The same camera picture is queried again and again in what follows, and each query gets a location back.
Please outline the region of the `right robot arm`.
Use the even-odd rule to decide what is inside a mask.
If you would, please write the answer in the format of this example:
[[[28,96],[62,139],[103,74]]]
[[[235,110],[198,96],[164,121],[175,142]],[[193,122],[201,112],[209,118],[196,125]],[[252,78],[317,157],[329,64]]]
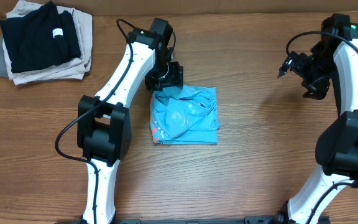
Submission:
[[[337,119],[316,142],[316,167],[272,223],[328,223],[323,211],[345,187],[358,189],[358,24],[333,14],[309,54],[287,52],[279,74],[302,78],[304,97],[322,100],[333,89]]]

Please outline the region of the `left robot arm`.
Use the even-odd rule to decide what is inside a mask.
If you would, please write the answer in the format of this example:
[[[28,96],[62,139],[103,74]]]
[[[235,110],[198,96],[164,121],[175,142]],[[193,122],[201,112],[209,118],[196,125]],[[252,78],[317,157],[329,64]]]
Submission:
[[[107,84],[78,103],[77,145],[88,169],[81,223],[114,223],[117,168],[131,144],[129,108],[140,84],[150,91],[183,86],[183,67],[168,46],[175,38],[168,21],[155,18],[150,29],[133,27],[124,38],[126,50]]]

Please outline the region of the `light blue printed t-shirt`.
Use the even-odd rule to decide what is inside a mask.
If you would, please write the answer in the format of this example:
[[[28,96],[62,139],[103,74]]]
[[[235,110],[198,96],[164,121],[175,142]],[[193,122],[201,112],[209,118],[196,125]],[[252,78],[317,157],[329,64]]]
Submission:
[[[167,87],[152,93],[150,129],[156,144],[217,144],[215,87]]]

